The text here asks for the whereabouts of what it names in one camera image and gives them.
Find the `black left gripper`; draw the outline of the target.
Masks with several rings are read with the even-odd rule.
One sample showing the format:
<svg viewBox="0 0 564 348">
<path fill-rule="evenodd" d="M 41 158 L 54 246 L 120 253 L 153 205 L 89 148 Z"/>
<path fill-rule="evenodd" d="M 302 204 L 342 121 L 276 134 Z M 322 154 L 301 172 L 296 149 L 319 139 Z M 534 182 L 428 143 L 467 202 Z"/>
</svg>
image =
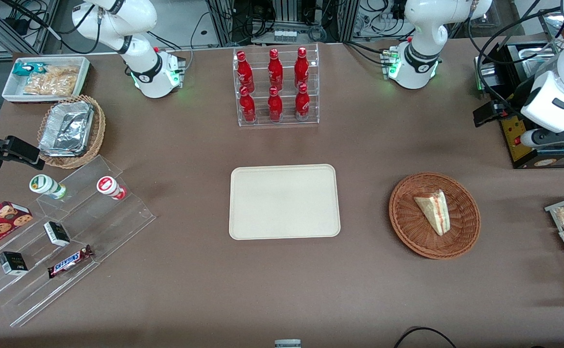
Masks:
<svg viewBox="0 0 564 348">
<path fill-rule="evenodd" d="M 479 128 L 487 123 L 503 119 L 511 119 L 512 117 L 527 119 L 527 117 L 522 114 L 522 107 L 531 95 L 534 82 L 535 79 L 506 82 L 505 99 L 511 107 L 505 108 L 505 106 L 500 102 L 488 101 L 473 111 L 474 126 Z"/>
</svg>

